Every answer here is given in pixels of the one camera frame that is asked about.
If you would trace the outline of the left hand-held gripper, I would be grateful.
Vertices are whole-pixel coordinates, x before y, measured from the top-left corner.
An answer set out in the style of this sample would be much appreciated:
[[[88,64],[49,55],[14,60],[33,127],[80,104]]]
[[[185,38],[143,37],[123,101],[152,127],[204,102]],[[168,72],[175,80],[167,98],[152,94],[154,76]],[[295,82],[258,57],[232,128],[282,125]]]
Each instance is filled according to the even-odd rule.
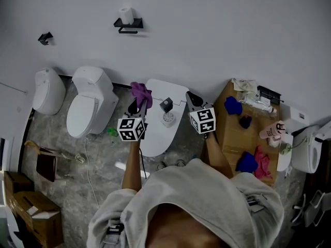
[[[146,112],[147,100],[145,99],[138,109],[137,100],[133,99],[117,123],[117,132],[123,142],[134,142],[145,138],[148,126],[145,121]]]

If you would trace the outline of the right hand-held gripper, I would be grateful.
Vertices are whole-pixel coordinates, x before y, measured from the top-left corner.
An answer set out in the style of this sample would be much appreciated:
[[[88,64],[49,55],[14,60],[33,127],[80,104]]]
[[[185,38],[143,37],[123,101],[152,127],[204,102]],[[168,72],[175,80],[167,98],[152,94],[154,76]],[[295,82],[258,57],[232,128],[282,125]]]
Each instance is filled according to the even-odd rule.
[[[216,116],[213,106],[190,91],[186,92],[186,100],[189,108],[189,119],[193,128],[199,134],[205,134],[216,130]]]

